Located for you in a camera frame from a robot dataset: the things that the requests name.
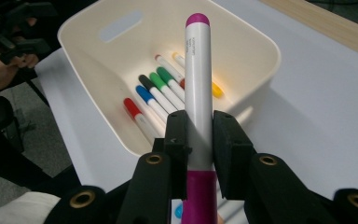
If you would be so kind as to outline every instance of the gray carpet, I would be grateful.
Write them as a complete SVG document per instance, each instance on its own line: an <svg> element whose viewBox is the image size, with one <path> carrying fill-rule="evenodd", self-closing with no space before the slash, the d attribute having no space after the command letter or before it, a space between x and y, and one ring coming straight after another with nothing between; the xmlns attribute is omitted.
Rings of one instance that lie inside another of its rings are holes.
<svg viewBox="0 0 358 224"><path fill-rule="evenodd" d="M353 0L340 0L336 2L354 2ZM358 5L338 6L335 5L333 12L358 23ZM24 122L31 130L24 133L23 154L42 167L48 175L56 175L71 164L62 137L57 128L51 111L36 96L26 84L2 92L2 95L13 104L13 108L20 109ZM0 206L19 197L27 189L18 187L0 178Z"/></svg>

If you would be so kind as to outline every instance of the black chair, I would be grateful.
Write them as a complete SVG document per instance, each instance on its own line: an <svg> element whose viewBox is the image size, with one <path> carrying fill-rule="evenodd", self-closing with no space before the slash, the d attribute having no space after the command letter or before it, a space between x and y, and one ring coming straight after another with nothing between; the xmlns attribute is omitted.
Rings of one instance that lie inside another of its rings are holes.
<svg viewBox="0 0 358 224"><path fill-rule="evenodd" d="M24 157L3 135L2 130L14 120L10 102L0 96L0 177L19 186L34 189L49 181L51 177Z"/></svg>

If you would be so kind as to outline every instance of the white table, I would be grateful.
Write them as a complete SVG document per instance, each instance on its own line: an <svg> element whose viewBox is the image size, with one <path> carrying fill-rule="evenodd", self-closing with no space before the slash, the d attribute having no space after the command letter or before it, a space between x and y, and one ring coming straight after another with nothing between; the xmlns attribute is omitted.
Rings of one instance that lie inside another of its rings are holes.
<svg viewBox="0 0 358 224"><path fill-rule="evenodd" d="M327 198L358 188L358 53L257 0L216 0L273 39L282 65L246 132ZM60 49L36 71L82 184L110 190L131 178L122 147Z"/></svg>

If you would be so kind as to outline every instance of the plastic bin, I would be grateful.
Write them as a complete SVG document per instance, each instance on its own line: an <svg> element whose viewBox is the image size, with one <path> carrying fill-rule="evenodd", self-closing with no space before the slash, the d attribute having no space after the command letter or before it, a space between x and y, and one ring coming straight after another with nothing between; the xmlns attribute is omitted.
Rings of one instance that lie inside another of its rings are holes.
<svg viewBox="0 0 358 224"><path fill-rule="evenodd" d="M257 114L281 54L271 39L216 3L101 0L69 19L59 31L62 47L89 97L134 155L152 147L125 110L123 99L133 99L147 118L163 127L135 86L140 85L138 76L156 71L157 54L184 71L172 54L185 55L186 20L196 12L210 20L213 81L225 93L213 98L213 109L228 112L245 125Z"/></svg>

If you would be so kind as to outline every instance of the green marker cap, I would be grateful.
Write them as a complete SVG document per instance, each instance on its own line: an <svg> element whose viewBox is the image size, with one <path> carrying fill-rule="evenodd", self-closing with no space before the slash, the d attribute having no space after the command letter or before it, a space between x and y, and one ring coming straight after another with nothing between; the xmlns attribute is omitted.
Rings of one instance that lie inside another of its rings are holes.
<svg viewBox="0 0 358 224"><path fill-rule="evenodd" d="M158 67L157 73L159 74L161 79L164 80L166 83L168 83L171 79L173 79L171 74L163 67Z"/></svg>
<svg viewBox="0 0 358 224"><path fill-rule="evenodd" d="M157 88L161 91L163 86L167 84L157 75L157 73L150 73L150 80L157 86Z"/></svg>

